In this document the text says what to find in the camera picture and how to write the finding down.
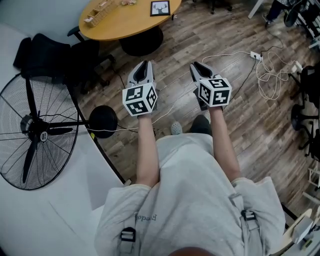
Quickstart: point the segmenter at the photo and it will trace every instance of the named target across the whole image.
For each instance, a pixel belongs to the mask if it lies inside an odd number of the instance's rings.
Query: picture frame
[[[150,16],[170,16],[170,1],[151,1]]]

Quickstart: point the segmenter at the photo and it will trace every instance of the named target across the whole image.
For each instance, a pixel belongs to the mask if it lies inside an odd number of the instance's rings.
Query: black plastic buckle
[[[252,220],[256,220],[256,215],[253,211],[250,210],[243,210],[241,211],[241,215],[244,218],[245,221],[252,221]]]
[[[121,241],[135,242],[136,241],[136,230],[133,227],[126,227],[121,231]]]

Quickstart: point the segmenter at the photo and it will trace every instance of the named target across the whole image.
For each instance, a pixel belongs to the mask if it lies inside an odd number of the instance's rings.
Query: white wall
[[[26,35],[3,23],[0,35],[1,91],[18,72],[12,63]],[[0,247],[8,256],[97,255],[102,205],[110,188],[123,185],[88,132],[79,130],[69,162],[51,184],[23,191],[0,176]]]
[[[42,33],[52,40],[75,44],[67,33],[78,26],[79,17],[90,0],[2,0],[0,22],[33,37]]]

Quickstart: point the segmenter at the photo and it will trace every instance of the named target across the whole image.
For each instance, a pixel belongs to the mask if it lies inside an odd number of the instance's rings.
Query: person in background
[[[293,6],[298,0],[274,0],[269,13],[263,14],[262,17],[265,20],[265,27],[267,28],[270,23],[275,21],[276,18],[286,9]]]
[[[99,256],[264,256],[285,216],[270,177],[242,177],[221,107],[156,142],[138,117],[136,183],[107,194],[95,236]]]

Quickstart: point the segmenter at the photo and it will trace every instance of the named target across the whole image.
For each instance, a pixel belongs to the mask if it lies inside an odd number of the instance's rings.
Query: table base
[[[139,34],[119,39],[119,41],[126,54],[140,57],[158,49],[163,39],[162,30],[159,26],[155,26]]]

